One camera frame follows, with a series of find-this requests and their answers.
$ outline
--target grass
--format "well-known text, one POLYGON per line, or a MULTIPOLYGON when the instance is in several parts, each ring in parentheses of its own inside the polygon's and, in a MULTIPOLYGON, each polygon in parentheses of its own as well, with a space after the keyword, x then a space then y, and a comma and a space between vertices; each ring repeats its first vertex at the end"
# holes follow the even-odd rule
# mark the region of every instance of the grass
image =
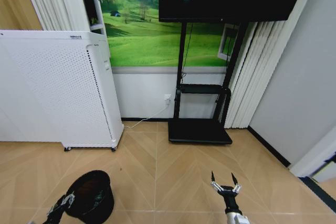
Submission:
MULTIPOLYGON (((145 21, 140 19, 140 1, 114 0, 102 4, 103 19, 113 66, 177 66, 181 24, 159 23, 158 5, 149 5, 145 21), (111 17, 117 10, 121 17, 111 17), (125 23, 125 13, 130 18, 125 23)), ((191 24, 187 28, 185 49, 191 24)), ((217 57, 223 32, 221 24, 194 24, 186 66, 223 66, 217 57)))

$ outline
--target black metal stand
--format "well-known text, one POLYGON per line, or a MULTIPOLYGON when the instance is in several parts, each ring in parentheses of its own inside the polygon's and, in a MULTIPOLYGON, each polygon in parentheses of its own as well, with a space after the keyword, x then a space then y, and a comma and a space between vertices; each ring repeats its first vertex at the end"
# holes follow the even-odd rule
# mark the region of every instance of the black metal stand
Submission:
POLYGON ((180 53, 178 55, 179 63, 177 68, 174 118, 169 121, 169 140, 171 142, 185 143, 231 144, 232 140, 224 130, 224 124, 231 98, 229 83, 236 65, 239 50, 243 43, 248 22, 240 24, 237 39, 233 48, 231 59, 227 67, 222 86, 214 84, 181 84, 186 26, 187 23, 182 23, 181 25, 180 53), (219 94, 213 118, 180 119, 179 114, 181 93, 219 94), (219 120, 222 107, 222 119, 219 120))

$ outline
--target white cable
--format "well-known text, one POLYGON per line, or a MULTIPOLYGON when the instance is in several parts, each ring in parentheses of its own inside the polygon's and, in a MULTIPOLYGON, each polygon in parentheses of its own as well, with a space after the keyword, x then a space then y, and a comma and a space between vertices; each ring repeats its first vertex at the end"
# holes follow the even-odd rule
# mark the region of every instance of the white cable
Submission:
POLYGON ((164 107, 164 108, 163 108, 162 110, 160 110, 158 113, 155 113, 154 115, 150 116, 149 118, 142 119, 141 121, 139 121, 138 123, 136 123, 136 124, 133 125, 133 126, 125 126, 125 128, 133 128, 133 127, 137 126, 139 123, 141 123, 142 121, 148 120, 148 119, 152 118, 153 116, 156 116, 157 114, 160 114, 162 111, 164 111, 166 108, 168 108, 168 105, 169 105, 169 104, 167 104, 166 107, 164 107))

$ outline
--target vertical blind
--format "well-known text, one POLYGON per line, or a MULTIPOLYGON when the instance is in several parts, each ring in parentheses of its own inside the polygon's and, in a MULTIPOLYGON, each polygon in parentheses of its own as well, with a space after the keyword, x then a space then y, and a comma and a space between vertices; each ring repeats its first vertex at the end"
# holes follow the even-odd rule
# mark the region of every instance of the vertical blind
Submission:
POLYGON ((83 0, 31 0, 43 30, 90 31, 83 0))
POLYGON ((306 2, 297 0, 287 21, 249 24, 230 82, 225 128, 249 125, 306 2))

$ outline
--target wooden floor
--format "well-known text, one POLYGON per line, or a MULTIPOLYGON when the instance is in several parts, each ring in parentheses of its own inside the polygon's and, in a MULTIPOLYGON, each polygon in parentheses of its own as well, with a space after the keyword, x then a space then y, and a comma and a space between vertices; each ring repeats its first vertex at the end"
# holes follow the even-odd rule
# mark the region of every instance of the wooden floor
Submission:
POLYGON ((327 194, 336 199, 336 178, 328 179, 318 184, 327 194))
MULTIPOLYGON (((251 223, 336 223, 334 213, 247 130, 228 132, 233 144, 227 147, 173 145, 167 123, 144 122, 125 130, 114 153, 2 142, 0 222, 42 223, 73 181, 101 169, 111 177, 115 199, 107 223, 226 223, 211 170, 222 185, 232 185, 235 174, 243 186, 237 202, 251 223)), ((64 214, 61 223, 80 221, 64 214)))

